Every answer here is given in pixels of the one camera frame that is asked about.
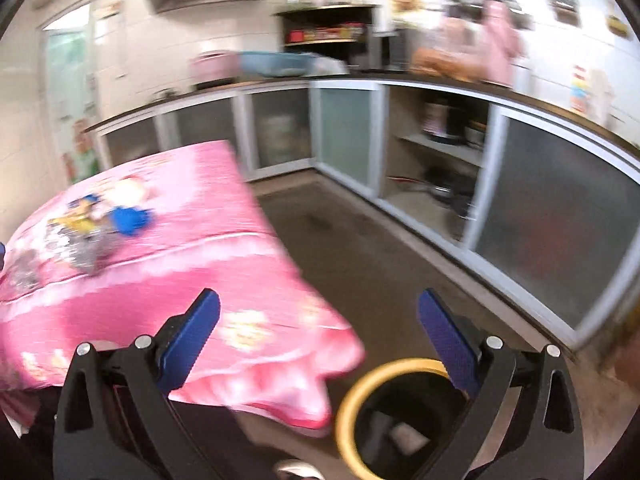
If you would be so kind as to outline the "silver foil snack bag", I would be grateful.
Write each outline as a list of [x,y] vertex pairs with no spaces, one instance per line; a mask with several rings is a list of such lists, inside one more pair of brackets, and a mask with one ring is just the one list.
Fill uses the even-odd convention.
[[88,275],[100,273],[119,245],[120,237],[108,223],[99,223],[89,231],[49,223],[44,237],[50,259]]

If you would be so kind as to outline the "blue wrapper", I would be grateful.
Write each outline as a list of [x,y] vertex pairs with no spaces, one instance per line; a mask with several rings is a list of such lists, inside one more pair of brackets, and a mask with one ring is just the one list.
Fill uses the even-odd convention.
[[138,208],[116,207],[108,215],[119,234],[135,236],[151,222],[152,216],[147,210]]

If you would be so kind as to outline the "yellow rimmed black trash bin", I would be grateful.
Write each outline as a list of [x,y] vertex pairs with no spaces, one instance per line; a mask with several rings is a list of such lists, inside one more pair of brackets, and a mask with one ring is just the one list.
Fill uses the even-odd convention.
[[349,470],[359,479],[382,480],[361,459],[356,447],[355,428],[358,412],[367,398],[386,382],[412,373],[427,373],[448,379],[442,362],[427,358],[409,358],[385,363],[361,377],[346,393],[335,416],[335,442]]

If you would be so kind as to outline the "white kitchen cabinet run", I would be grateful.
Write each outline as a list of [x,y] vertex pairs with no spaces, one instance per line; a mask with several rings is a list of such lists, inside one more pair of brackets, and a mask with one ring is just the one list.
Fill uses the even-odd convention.
[[317,171],[572,350],[638,304],[638,150],[530,96],[407,75],[288,78],[170,96],[91,131],[105,168],[227,140],[248,180]]

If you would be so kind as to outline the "pink floral tablecloth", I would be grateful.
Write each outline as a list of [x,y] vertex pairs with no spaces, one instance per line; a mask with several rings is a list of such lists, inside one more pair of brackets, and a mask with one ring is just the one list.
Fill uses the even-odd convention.
[[[151,217],[134,235],[115,234],[92,275],[72,265],[62,222],[88,200],[96,216],[122,207]],[[106,170],[16,229],[1,275],[1,387],[62,385],[78,344],[125,347],[206,288],[219,296],[220,319],[172,398],[324,428],[326,381],[362,361],[362,342],[303,280],[224,141]]]

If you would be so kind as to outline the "bag of orange snacks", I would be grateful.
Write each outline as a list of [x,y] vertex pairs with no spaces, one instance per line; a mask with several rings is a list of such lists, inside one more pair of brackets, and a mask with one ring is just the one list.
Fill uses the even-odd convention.
[[484,75],[484,68],[474,55],[424,47],[414,51],[409,70],[414,74],[461,81],[478,81]]

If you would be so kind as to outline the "pink thermos flask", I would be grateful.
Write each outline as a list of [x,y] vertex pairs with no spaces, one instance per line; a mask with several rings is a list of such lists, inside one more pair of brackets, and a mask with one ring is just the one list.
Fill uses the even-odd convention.
[[440,26],[440,48],[454,56],[477,55],[475,29],[462,18],[445,18]]
[[511,88],[514,78],[513,61],[523,55],[520,34],[514,28],[509,7],[498,0],[486,0],[483,9],[483,47],[485,80]]

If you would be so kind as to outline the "glass door with flower decals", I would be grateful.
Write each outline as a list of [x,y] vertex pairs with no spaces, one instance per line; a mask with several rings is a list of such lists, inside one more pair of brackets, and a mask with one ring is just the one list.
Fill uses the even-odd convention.
[[87,132],[99,119],[93,33],[90,2],[74,6],[42,29],[47,118],[68,183],[85,180],[100,170]]

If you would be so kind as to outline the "blue plastic basin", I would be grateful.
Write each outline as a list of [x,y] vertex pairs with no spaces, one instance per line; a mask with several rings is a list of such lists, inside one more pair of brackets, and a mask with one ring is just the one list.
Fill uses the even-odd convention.
[[262,78],[301,77],[310,73],[314,56],[308,53],[243,51],[240,66],[245,75]]

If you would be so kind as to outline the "dark wooden spice shelf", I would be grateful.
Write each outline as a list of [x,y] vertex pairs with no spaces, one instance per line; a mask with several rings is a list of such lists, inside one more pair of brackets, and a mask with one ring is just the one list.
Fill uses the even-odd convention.
[[273,14],[285,52],[335,58],[354,70],[372,67],[375,4],[298,6]]

